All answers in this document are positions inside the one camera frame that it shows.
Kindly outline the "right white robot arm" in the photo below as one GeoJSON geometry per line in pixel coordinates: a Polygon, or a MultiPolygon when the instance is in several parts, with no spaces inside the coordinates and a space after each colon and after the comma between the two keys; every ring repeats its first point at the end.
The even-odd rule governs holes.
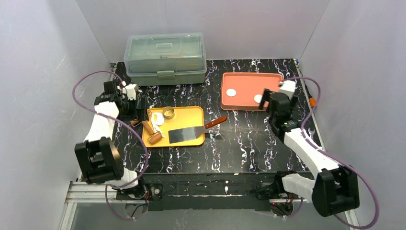
{"type": "Polygon", "coordinates": [[[308,167],[313,179],[295,171],[277,172],[270,185],[252,190],[258,198],[296,194],[314,205],[323,217],[335,215],[360,206],[358,178],[348,167],[321,153],[322,148],[303,132],[292,119],[297,96],[265,89],[259,108],[268,103],[269,124],[274,135],[290,148],[308,167]]]}

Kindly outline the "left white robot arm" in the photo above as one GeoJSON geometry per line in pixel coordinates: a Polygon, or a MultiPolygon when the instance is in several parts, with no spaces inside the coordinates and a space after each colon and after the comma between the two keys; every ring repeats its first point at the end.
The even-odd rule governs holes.
{"type": "Polygon", "coordinates": [[[113,143],[113,130],[119,121],[147,121],[145,100],[137,96],[137,84],[113,81],[104,83],[104,91],[94,101],[95,115],[83,142],[74,147],[84,181],[108,184],[115,189],[139,185],[137,172],[124,166],[124,154],[113,143]]]}

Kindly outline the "yellow plastic tray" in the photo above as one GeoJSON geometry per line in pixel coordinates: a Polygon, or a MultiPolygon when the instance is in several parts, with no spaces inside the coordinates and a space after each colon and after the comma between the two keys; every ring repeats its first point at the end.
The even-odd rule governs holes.
{"type": "Polygon", "coordinates": [[[186,147],[186,146],[200,146],[205,141],[204,134],[201,134],[197,139],[188,140],[179,143],[169,143],[168,131],[178,128],[202,126],[204,125],[204,111],[199,106],[186,106],[186,107],[175,107],[175,116],[173,119],[166,120],[159,128],[162,131],[162,135],[165,137],[158,141],[156,144],[151,144],[148,142],[150,134],[145,128],[142,132],[142,140],[145,146],[148,148],[161,148],[161,147],[186,147]]]}

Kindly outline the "orange-red plastic tray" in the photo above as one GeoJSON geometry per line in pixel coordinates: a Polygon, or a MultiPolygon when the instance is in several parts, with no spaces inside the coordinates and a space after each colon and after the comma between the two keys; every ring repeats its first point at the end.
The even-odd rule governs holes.
{"type": "Polygon", "coordinates": [[[221,108],[223,110],[257,111],[258,103],[254,102],[256,94],[262,95],[264,89],[277,92],[281,74],[255,72],[226,72],[221,81],[221,108]],[[235,89],[234,97],[226,96],[226,90],[235,89]]]}

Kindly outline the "white dough ball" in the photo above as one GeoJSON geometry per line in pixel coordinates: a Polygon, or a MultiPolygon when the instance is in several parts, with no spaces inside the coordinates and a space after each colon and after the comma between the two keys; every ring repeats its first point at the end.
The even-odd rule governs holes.
{"type": "Polygon", "coordinates": [[[159,132],[163,138],[166,138],[166,136],[163,134],[163,132],[160,130],[160,126],[163,125],[165,122],[165,117],[162,113],[152,113],[151,115],[151,124],[153,127],[153,130],[156,132],[159,132]]]}

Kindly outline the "cut round white wrapper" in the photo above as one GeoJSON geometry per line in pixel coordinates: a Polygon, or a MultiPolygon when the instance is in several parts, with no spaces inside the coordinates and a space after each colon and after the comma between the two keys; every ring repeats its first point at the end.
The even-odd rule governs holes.
{"type": "Polygon", "coordinates": [[[237,92],[235,89],[229,88],[226,90],[226,96],[228,97],[234,97],[236,96],[237,92]]]}

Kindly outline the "metal scraper orange handle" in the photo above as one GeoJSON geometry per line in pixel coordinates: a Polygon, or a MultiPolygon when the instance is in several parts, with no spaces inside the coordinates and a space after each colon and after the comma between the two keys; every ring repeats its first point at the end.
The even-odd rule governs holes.
{"type": "Polygon", "coordinates": [[[206,129],[210,129],[226,120],[227,120],[227,117],[222,116],[203,126],[191,126],[191,127],[169,130],[169,132],[168,132],[169,143],[173,144],[173,143],[179,143],[179,142],[197,139],[206,129]]]}

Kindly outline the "wooden dough roller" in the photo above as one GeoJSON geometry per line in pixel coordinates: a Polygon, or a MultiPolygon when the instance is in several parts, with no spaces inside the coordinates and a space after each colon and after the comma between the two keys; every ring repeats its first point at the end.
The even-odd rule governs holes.
{"type": "MultiPolygon", "coordinates": [[[[152,112],[150,111],[150,109],[147,109],[147,115],[152,116],[152,112]]],[[[131,120],[130,123],[132,126],[135,127],[140,122],[141,122],[140,120],[131,120]]],[[[147,121],[142,121],[141,123],[142,123],[143,127],[146,129],[146,133],[149,135],[148,139],[147,139],[147,142],[149,144],[151,144],[151,145],[157,144],[159,141],[161,141],[163,139],[161,132],[154,131],[152,126],[147,121]]]]}

